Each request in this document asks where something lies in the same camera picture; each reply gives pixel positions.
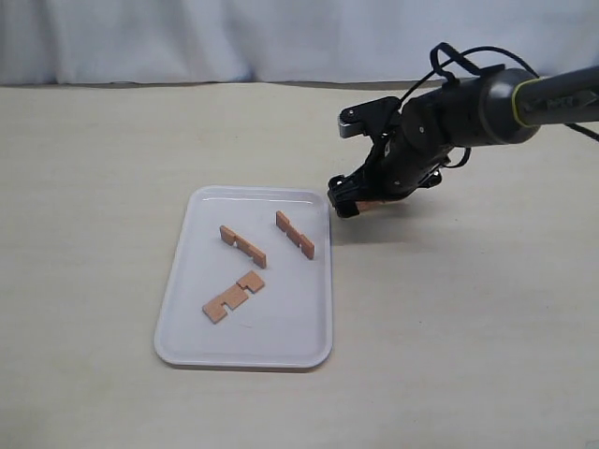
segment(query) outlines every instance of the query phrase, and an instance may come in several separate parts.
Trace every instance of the white curtain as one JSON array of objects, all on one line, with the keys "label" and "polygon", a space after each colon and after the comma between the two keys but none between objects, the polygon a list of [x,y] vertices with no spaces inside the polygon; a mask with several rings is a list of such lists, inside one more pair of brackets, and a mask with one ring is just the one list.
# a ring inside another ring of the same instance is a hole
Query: white curtain
[{"label": "white curtain", "polygon": [[596,65],[599,1],[0,0],[0,83],[415,80],[441,41]]}]

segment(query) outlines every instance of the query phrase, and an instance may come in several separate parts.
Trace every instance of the plastic tray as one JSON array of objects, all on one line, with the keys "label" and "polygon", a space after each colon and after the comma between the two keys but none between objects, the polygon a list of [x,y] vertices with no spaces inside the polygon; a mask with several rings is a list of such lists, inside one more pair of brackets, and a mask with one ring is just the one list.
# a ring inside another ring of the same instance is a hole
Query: plastic tray
[{"label": "plastic tray", "polygon": [[[275,224],[281,210],[315,245],[309,260]],[[225,225],[267,255],[261,269],[220,239]],[[297,368],[332,348],[329,208],[301,190],[211,186],[190,198],[154,335],[175,366]],[[248,271],[265,287],[218,324],[202,306]]]}]

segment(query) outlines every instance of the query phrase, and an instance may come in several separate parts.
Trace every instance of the beige table surface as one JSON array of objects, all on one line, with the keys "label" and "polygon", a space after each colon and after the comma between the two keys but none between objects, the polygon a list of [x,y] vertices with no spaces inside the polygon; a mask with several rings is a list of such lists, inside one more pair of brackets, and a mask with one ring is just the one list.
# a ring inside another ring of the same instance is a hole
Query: beige table surface
[{"label": "beige table surface", "polygon": [[370,149],[338,138],[337,113],[384,94],[0,89],[0,448],[596,447],[599,145],[561,126],[478,149],[402,204],[331,217],[320,369],[176,370],[154,354],[190,194],[324,193]]}]

